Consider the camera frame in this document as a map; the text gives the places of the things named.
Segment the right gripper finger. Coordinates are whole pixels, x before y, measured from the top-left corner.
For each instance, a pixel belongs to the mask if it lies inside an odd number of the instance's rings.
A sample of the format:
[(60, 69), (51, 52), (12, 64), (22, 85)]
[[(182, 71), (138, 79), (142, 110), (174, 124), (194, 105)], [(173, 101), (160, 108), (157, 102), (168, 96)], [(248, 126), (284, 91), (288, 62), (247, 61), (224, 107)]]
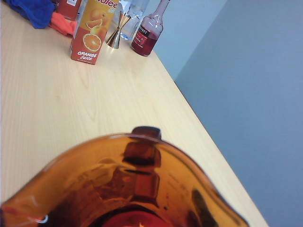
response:
[(38, 227), (48, 220), (48, 215), (33, 216), (7, 206), (0, 208), (1, 227)]

